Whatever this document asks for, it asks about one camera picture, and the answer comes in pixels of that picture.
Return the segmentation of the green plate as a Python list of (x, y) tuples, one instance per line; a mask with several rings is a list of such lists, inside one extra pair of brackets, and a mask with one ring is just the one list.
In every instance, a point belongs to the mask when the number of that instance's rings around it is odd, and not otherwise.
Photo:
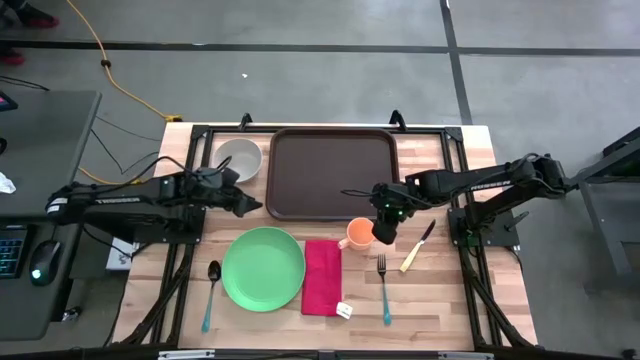
[(234, 240), (222, 263), (222, 281), (232, 301), (252, 312), (271, 312), (300, 291), (306, 272), (296, 239), (276, 227), (257, 227)]

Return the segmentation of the orange cup with handle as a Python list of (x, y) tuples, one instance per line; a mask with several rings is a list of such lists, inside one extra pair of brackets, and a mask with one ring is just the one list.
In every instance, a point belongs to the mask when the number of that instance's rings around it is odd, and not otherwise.
[(353, 219), (347, 226), (346, 237), (338, 242), (340, 249), (366, 250), (375, 240), (373, 222), (364, 217)]

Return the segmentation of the dark grey metal cart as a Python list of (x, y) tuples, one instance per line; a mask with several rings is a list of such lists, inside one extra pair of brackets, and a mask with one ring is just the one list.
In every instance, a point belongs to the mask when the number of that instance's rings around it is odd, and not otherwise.
[(640, 127), (605, 147), (572, 181), (604, 246), (604, 264), (585, 291), (640, 292)]

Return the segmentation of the backlit black keyboard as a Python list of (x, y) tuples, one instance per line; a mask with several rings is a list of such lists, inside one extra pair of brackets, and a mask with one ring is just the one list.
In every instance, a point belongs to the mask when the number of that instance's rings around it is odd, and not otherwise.
[(27, 226), (0, 227), (0, 279), (13, 279), (19, 276), (28, 235)]

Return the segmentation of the dark brown plastic tray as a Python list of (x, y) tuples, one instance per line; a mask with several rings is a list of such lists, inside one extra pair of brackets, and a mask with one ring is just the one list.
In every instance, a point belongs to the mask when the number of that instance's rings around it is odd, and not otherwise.
[(373, 219), (367, 196), (399, 180), (395, 138), (381, 129), (285, 128), (271, 139), (266, 209), (280, 221)]

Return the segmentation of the grey bowl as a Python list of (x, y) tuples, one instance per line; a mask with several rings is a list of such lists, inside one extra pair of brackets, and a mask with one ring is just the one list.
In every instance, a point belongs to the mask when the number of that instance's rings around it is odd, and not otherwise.
[(239, 175), (238, 183), (253, 179), (263, 162), (260, 147), (254, 141), (244, 138), (232, 139), (220, 145), (213, 153), (213, 163), (221, 165), (227, 157), (231, 157), (228, 168)]

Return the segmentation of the black spoon blue handle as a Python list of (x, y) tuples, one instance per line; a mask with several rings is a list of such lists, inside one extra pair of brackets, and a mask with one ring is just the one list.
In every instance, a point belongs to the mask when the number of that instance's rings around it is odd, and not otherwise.
[(210, 281), (210, 289), (208, 294), (207, 307), (204, 314), (204, 318), (201, 325), (201, 332), (207, 333), (210, 330), (210, 322), (211, 322), (211, 311), (213, 306), (213, 294), (216, 283), (221, 278), (221, 264), (217, 260), (213, 260), (210, 262), (208, 266), (208, 278)]

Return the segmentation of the black knife cream handle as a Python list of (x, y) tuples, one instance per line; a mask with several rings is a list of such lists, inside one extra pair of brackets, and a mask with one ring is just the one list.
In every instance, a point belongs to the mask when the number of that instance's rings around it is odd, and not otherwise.
[(409, 269), (409, 267), (413, 263), (415, 257), (417, 256), (417, 253), (419, 252), (421, 246), (426, 242), (427, 238), (432, 233), (432, 231), (434, 230), (435, 226), (436, 226), (436, 220), (432, 220), (431, 223), (429, 224), (428, 228), (425, 230), (425, 232), (423, 233), (423, 235), (419, 239), (419, 241), (415, 244), (415, 246), (412, 248), (412, 250), (409, 252), (407, 257), (405, 258), (405, 260), (401, 264), (399, 270), (402, 273), (406, 272)]

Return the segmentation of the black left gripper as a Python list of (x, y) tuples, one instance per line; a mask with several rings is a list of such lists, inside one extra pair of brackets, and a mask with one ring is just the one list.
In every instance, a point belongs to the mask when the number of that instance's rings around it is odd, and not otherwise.
[(242, 218), (263, 204), (235, 186), (239, 174), (232, 169), (199, 168), (185, 175), (185, 199), (188, 205), (223, 208)]

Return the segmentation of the dark grey desk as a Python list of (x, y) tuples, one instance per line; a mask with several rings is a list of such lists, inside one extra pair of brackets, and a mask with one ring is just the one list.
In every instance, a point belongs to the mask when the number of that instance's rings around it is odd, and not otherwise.
[[(37, 340), (59, 321), (70, 289), (69, 272), (80, 239), (77, 225), (55, 226), (46, 218), (49, 196), (74, 181), (102, 95), (95, 91), (15, 92), (18, 108), (0, 112), (0, 173), (16, 191), (0, 193), (0, 231), (26, 227), (19, 276), (0, 279), (0, 341)], [(61, 243), (58, 271), (37, 286), (29, 260), (37, 246)]]

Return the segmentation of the red cloth napkin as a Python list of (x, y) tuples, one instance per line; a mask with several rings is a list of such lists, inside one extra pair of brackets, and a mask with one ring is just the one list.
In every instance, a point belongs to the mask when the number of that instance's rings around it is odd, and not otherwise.
[(305, 243), (306, 272), (302, 286), (301, 313), (336, 316), (342, 300), (342, 252), (334, 240)]

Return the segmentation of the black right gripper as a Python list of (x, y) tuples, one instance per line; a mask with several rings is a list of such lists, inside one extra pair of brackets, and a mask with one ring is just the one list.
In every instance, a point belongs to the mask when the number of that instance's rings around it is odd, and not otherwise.
[(408, 188), (402, 184), (376, 184), (369, 199), (376, 209), (372, 234), (380, 242), (390, 245), (397, 236), (397, 227), (416, 212), (416, 204), (409, 198)]

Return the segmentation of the person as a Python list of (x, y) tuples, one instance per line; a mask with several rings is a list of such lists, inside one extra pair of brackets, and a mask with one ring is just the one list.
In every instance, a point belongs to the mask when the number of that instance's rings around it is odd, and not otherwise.
[[(59, 24), (59, 19), (32, 6), (27, 0), (1, 0), (8, 8), (14, 11), (20, 22), (29, 28), (54, 28)], [(21, 65), (25, 62), (24, 56), (14, 48), (0, 43), (0, 63), (6, 65)]]

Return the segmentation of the black fork blue handle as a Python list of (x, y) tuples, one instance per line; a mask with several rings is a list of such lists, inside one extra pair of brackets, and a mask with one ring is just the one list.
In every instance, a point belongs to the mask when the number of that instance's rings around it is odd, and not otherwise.
[(387, 291), (386, 291), (386, 255), (381, 253), (377, 258), (377, 273), (381, 278), (382, 304), (383, 304), (383, 322), (386, 326), (392, 324), (392, 316), (389, 309)]

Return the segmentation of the black computer mouse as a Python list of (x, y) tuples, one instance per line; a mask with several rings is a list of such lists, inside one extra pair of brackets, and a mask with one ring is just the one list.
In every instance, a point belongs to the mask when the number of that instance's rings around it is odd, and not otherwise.
[(56, 277), (62, 243), (46, 240), (36, 246), (29, 262), (29, 277), (34, 286), (49, 285)]

